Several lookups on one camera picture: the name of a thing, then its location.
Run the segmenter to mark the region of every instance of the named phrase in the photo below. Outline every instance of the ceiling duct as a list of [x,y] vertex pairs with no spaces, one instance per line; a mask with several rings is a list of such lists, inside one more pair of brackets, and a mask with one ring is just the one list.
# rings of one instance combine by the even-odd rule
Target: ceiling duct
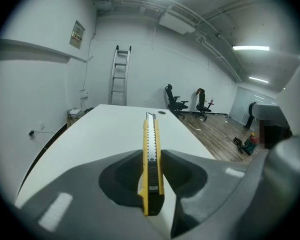
[[196,18],[177,5],[171,4],[159,20],[159,24],[180,34],[196,30]]
[[171,4],[166,11],[185,22],[188,22],[193,27],[200,23],[200,19],[198,19],[193,13],[184,7],[182,8],[178,6],[177,4]]

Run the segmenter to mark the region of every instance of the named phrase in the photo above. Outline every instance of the white table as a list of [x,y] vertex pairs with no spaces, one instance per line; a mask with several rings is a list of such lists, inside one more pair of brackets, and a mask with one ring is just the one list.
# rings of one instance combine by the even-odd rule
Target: white table
[[[162,150],[175,150],[214,159],[200,141],[166,109],[99,105],[66,130],[44,153],[24,182],[15,202],[21,207],[30,197],[67,170],[98,159],[143,147],[146,112],[158,120]],[[164,178],[165,202],[149,220],[166,236],[171,229],[176,196]]]

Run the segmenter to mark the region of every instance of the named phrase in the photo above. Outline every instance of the white wall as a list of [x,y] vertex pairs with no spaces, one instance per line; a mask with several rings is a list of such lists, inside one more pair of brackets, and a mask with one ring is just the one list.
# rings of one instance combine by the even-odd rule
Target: white wall
[[[69,45],[76,20],[85,28],[80,49]],[[87,60],[95,22],[96,10],[91,0],[23,0],[10,16],[0,38]]]
[[173,86],[174,96],[189,101],[188,111],[196,111],[198,88],[205,89],[206,100],[214,98],[216,113],[229,113],[236,85],[213,62],[210,54],[189,35],[181,35],[163,26],[156,29],[153,49],[154,21],[136,16],[103,16],[96,23],[96,35],[90,54],[87,78],[93,107],[108,104],[114,52],[132,46],[129,62],[127,105],[166,108],[165,87]]
[[[76,20],[86,29],[80,49],[69,44]],[[53,136],[35,133],[38,144],[28,132],[44,122],[42,132],[56,133],[66,124],[66,110],[80,107],[86,63],[70,57],[87,60],[95,20],[91,0],[24,0],[0,34],[23,45],[0,45],[0,187],[12,203]]]
[[0,60],[0,187],[13,202],[32,162],[66,123],[65,61]]
[[90,97],[80,100],[80,90],[88,89],[88,79],[85,81],[86,63],[70,58],[66,65],[66,91],[69,108],[77,108],[85,111],[91,108]]
[[277,91],[268,89],[266,87],[262,87],[260,85],[249,83],[249,82],[240,82],[240,83],[237,83],[236,85],[238,87],[242,87],[242,88],[254,91],[256,93],[263,94],[263,95],[268,96],[268,97],[270,97],[270,98],[272,98],[274,100],[277,99],[277,96],[279,94],[279,92],[277,92]]

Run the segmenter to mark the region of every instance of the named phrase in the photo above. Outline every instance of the yellow utility knife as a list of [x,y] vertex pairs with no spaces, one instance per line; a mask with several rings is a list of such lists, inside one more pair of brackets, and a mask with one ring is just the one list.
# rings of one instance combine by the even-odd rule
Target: yellow utility knife
[[143,174],[138,194],[143,198],[144,215],[158,215],[165,201],[165,190],[158,121],[156,115],[149,112],[143,123]]

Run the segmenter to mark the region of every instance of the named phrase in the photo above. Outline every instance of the power outlet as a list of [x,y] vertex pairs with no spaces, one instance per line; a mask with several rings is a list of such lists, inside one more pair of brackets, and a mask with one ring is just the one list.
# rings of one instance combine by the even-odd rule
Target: power outlet
[[46,125],[45,125],[45,122],[40,122],[39,123],[39,126],[40,126],[40,130],[43,130],[45,127],[46,127]]
[[30,140],[32,140],[35,137],[35,131],[33,131],[33,130],[29,131],[28,136],[29,136]]

